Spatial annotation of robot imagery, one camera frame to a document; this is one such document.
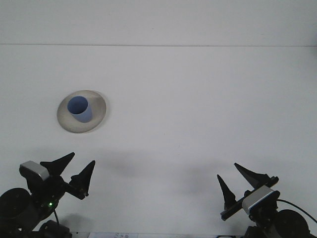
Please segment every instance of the white surface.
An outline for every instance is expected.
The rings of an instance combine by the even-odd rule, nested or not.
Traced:
[[[0,0],[0,43],[316,46],[316,0]]]
[[[90,233],[88,238],[217,238],[217,237],[218,236],[173,235],[173,234]]]
[[[279,176],[281,198],[317,215],[317,48],[0,46],[0,56],[0,191],[26,187],[28,160],[74,151],[66,181],[96,160],[90,196],[57,208],[72,231],[243,234],[243,211],[219,214],[216,174],[237,198],[251,188],[234,162]],[[73,134],[56,111],[81,89],[109,110],[97,130]]]
[[[89,232],[72,232],[72,238],[88,238]]]

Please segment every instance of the cable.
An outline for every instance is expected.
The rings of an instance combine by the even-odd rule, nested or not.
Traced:
[[[61,236],[60,236],[60,231],[59,231],[59,220],[58,220],[57,213],[56,213],[55,209],[53,210],[53,212],[54,212],[54,215],[55,215],[55,218],[56,218],[56,222],[57,222],[57,232],[58,232],[58,236],[61,237]]]
[[[304,210],[303,210],[302,208],[300,208],[299,206],[296,206],[295,204],[293,204],[293,203],[291,203],[291,202],[289,202],[289,201],[283,200],[283,199],[278,199],[277,201],[278,201],[278,202],[285,202],[285,203],[287,203],[287,204],[289,204],[289,205],[292,205],[292,206],[296,207],[297,209],[299,209],[299,210],[301,210],[302,212],[304,212],[307,216],[309,216],[314,222],[317,223],[317,220],[316,220],[314,217],[312,217],[311,215],[309,215],[308,212],[304,211]]]

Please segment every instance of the white table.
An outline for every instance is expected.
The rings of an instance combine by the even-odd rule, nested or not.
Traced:
[[[1,191],[26,187],[19,164],[74,151],[66,181],[97,165],[90,196],[57,208],[71,231],[243,234],[253,223],[243,211],[221,220],[216,180],[241,198],[251,187],[237,162],[279,176],[281,198],[316,216],[317,47],[304,47],[316,45],[316,2],[305,2],[2,1]],[[72,134],[56,111],[81,89],[108,111]]]

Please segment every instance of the white plate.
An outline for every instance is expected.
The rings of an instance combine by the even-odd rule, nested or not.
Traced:
[[[69,100],[75,96],[83,96],[87,98],[91,105],[93,118],[91,121],[82,123],[76,120],[67,109]],[[81,90],[68,95],[59,105],[57,110],[57,120],[61,127],[73,133],[83,133],[94,129],[102,122],[106,115],[106,102],[103,97],[90,90]]]

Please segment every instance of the blue cup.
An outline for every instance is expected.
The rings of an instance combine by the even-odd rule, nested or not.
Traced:
[[[67,109],[80,122],[87,123],[93,118],[88,100],[83,96],[75,96],[70,99]]]

